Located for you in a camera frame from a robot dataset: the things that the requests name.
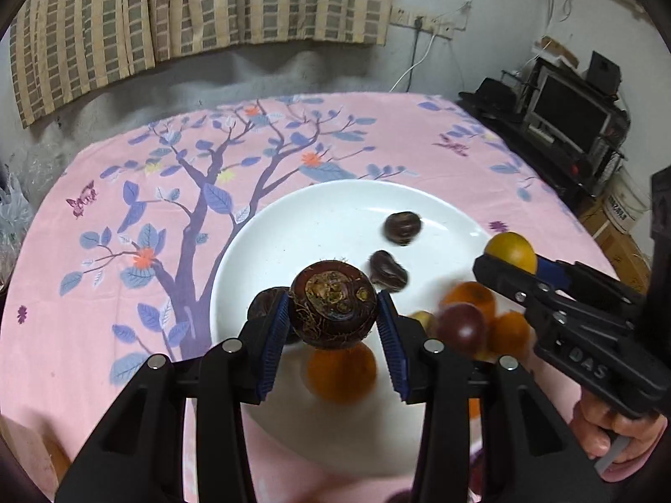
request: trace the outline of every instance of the metal screw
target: metal screw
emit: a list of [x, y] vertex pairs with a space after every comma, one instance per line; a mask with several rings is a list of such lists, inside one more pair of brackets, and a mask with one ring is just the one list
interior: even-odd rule
[[222, 343], [221, 347], [224, 348], [224, 351], [226, 352], [235, 353], [236, 351], [242, 350], [242, 342], [238, 339], [228, 339]]
[[499, 359], [499, 364], [507, 371], [514, 371], [519, 367], [517, 359], [515, 359], [512, 355], [504, 355]]
[[429, 353], [440, 353], [445, 349], [445, 345], [436, 339], [429, 339], [424, 342], [424, 349]]
[[160, 353], [155, 353], [151, 358], [147, 360], [147, 365], [150, 369], [160, 369], [163, 365], [166, 364], [166, 356], [161, 355]]

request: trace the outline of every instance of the small orange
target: small orange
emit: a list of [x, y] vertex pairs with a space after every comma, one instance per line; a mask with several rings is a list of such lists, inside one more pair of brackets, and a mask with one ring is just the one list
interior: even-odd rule
[[489, 323], [497, 315], [497, 302], [494, 293], [487, 289], [482, 283], [463, 282], [447, 293], [440, 301], [441, 307], [455, 302], [467, 302], [476, 306]]
[[468, 417], [471, 420], [480, 418], [480, 399], [468, 400]]
[[375, 386], [377, 366], [370, 348], [359, 342], [342, 350], [315, 349], [307, 362], [309, 389], [337, 404], [352, 404]]
[[526, 356], [531, 327], [519, 312], [499, 316], [489, 326], [488, 348], [497, 355], [512, 355], [523, 360]]
[[494, 236], [487, 242], [484, 252], [532, 274], [536, 274], [538, 269], [536, 252], [528, 240], [518, 233], [501, 233]]

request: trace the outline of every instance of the television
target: television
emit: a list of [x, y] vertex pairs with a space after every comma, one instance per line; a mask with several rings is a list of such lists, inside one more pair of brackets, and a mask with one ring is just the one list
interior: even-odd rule
[[529, 105], [527, 121], [589, 155], [600, 143], [611, 112], [562, 76], [543, 69], [538, 91]]

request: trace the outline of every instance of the human hand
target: human hand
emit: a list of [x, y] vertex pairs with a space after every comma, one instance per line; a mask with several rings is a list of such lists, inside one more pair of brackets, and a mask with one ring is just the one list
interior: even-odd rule
[[656, 412], [638, 420], [625, 418], [583, 388], [582, 397], [573, 409], [573, 419], [569, 426], [590, 459], [603, 457], [611, 447], [611, 441], [604, 429], [618, 435], [630, 436], [632, 440], [629, 445], [615, 460], [616, 464], [622, 464], [641, 457], [650, 450], [664, 424], [664, 417]]

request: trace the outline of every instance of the tv screen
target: tv screen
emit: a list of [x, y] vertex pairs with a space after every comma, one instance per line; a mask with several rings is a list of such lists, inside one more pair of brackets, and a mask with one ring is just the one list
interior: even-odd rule
[[585, 153], [592, 148], [608, 117], [589, 99], [551, 75], [546, 79], [533, 112]]

